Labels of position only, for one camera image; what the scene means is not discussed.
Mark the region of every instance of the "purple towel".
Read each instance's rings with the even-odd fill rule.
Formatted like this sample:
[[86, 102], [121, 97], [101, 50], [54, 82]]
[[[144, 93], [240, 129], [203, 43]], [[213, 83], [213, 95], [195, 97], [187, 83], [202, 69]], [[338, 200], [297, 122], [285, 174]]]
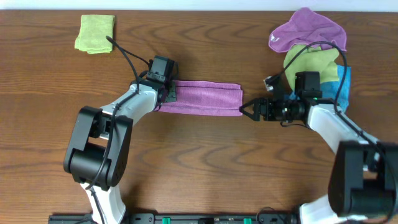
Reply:
[[175, 81], [177, 101], [159, 111], [210, 116], [241, 116], [241, 85], [208, 81]]
[[[304, 7], [271, 33], [268, 45], [272, 50], [281, 53], [289, 51], [295, 44], [307, 45], [321, 40], [332, 42], [346, 51], [347, 35], [344, 29], [329, 18]], [[321, 48], [325, 50], [331, 46], [322, 44]]]

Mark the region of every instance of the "blue cloth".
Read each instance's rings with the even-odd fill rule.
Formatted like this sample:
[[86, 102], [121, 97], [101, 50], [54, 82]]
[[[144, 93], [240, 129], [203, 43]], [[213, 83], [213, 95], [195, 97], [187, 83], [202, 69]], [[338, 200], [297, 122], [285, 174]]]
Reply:
[[[344, 66], [337, 65], [337, 74], [339, 77], [338, 82], [325, 82], [321, 84], [322, 98], [336, 98], [337, 89], [340, 86], [341, 79], [343, 78]], [[345, 112], [349, 105], [349, 87], [351, 85], [351, 67], [347, 68], [346, 79], [344, 81], [343, 87], [341, 88], [340, 95], [338, 96], [338, 104], [341, 109]], [[289, 99], [295, 100], [296, 95], [294, 91], [290, 94]]]

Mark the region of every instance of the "white wall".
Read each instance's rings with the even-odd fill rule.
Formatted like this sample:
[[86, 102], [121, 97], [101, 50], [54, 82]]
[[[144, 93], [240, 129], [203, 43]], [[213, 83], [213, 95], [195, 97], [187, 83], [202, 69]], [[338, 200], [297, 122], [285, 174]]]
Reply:
[[0, 9], [398, 12], [398, 0], [0, 0]]

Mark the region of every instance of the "wooden table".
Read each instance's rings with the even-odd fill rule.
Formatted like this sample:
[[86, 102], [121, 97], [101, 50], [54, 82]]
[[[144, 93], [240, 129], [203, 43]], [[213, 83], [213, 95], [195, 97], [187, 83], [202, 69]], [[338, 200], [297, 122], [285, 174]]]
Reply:
[[[0, 223], [91, 211], [63, 171], [75, 119], [85, 105], [115, 100], [134, 77], [117, 50], [73, 48], [82, 14], [116, 15], [115, 39], [124, 48], [178, 61], [184, 80], [241, 84], [247, 102], [266, 95], [262, 79], [282, 69], [285, 54], [268, 47], [268, 36], [292, 12], [0, 11]], [[396, 141], [397, 14], [322, 14], [347, 32], [348, 116]], [[133, 129], [121, 193], [133, 212], [290, 210], [326, 194], [333, 158], [317, 133], [300, 127], [150, 113]]]

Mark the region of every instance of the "small green towel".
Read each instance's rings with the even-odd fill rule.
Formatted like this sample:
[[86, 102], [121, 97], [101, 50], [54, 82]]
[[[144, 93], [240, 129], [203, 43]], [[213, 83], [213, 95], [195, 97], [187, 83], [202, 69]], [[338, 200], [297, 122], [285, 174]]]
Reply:
[[114, 16], [82, 15], [75, 48], [89, 54], [110, 53], [112, 44], [106, 36], [113, 37]]
[[[284, 67], [305, 45], [298, 44], [293, 46], [286, 55]], [[304, 50], [285, 71], [287, 81], [294, 90], [295, 77], [297, 72], [319, 72], [320, 83], [338, 81], [337, 64], [335, 59], [338, 57], [337, 49], [321, 50], [321, 47]]]

